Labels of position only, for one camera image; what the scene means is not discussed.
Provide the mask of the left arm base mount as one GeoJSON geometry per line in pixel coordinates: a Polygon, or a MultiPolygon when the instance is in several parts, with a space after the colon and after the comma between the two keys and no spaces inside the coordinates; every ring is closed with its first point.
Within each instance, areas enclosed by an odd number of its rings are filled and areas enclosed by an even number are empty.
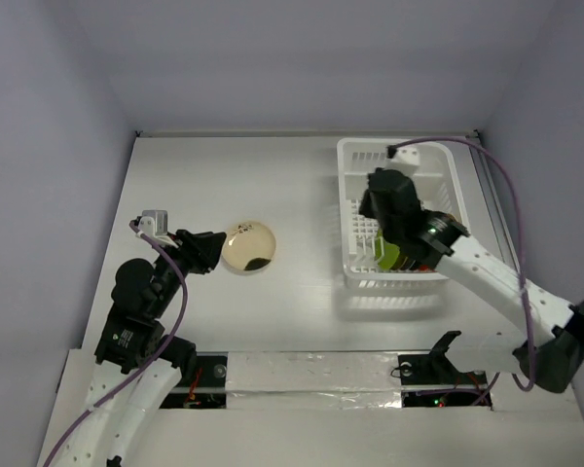
{"type": "Polygon", "coordinates": [[[199,353],[189,379],[182,379],[164,398],[164,410],[215,410],[227,407],[227,353],[199,353]]]}

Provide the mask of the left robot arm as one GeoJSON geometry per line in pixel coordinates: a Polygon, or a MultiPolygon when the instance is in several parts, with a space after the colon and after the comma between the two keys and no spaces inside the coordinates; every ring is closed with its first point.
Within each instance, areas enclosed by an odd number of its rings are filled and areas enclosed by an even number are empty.
{"type": "Polygon", "coordinates": [[[177,317],[184,317],[187,275],[212,272],[226,236],[131,229],[158,257],[131,259],[117,270],[83,411],[55,442],[46,466],[128,465],[171,390],[200,377],[195,345],[160,319],[176,295],[177,317]]]}

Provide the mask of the yellow patterned plate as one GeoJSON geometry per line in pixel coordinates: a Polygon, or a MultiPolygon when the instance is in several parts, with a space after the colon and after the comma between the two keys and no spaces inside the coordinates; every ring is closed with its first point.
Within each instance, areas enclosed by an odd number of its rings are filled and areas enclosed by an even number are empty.
{"type": "Polygon", "coordinates": [[[406,270],[406,264],[409,262],[409,258],[408,256],[402,251],[399,251],[398,257],[396,258],[396,261],[393,264],[392,269],[393,270],[406,270]]]}

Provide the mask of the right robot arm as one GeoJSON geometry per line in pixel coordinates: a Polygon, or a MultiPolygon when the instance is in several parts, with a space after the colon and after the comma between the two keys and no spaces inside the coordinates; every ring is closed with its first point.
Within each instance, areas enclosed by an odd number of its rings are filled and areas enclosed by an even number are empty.
{"type": "Polygon", "coordinates": [[[525,334],[507,351],[534,385],[564,392],[584,362],[584,300],[573,304],[526,280],[447,213],[422,208],[414,182],[395,169],[368,176],[359,207],[406,257],[460,284],[525,334]]]}

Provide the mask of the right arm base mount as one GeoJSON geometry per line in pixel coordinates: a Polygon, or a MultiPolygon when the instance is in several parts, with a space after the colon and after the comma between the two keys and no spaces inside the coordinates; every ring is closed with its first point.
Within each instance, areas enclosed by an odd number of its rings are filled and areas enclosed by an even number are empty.
{"type": "Polygon", "coordinates": [[[461,372],[448,359],[450,345],[460,335],[449,331],[427,351],[398,355],[390,376],[400,381],[406,407],[493,406],[485,372],[461,372]]]}

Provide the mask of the cream plate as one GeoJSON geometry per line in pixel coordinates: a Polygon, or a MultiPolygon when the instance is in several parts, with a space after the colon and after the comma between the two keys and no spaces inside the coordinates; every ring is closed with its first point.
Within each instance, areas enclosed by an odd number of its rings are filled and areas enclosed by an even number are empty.
{"type": "Polygon", "coordinates": [[[226,230],[222,260],[236,274],[254,274],[274,260],[277,242],[273,231],[264,223],[246,220],[226,230]]]}

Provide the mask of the white plastic dish rack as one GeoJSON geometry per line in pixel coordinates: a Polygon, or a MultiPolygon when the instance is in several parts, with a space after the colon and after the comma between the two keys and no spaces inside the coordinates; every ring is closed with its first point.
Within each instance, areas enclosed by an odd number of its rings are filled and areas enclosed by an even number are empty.
{"type": "MultiPolygon", "coordinates": [[[[337,144],[343,268],[347,285],[358,289],[424,290],[443,286],[448,278],[422,272],[408,262],[406,270],[381,270],[375,262],[374,239],[379,224],[359,214],[368,174],[384,168],[386,148],[402,138],[348,137],[337,144]]],[[[452,151],[442,143],[417,143],[421,167],[410,177],[421,206],[454,216],[469,225],[452,151]]]]}

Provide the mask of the lime green plate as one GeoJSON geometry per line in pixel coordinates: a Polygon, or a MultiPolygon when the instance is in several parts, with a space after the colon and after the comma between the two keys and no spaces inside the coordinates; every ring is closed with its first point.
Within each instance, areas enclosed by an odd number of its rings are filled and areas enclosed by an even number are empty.
{"type": "Polygon", "coordinates": [[[389,243],[383,237],[383,231],[378,229],[374,239],[375,262],[381,270],[397,270],[400,249],[389,243]]]}

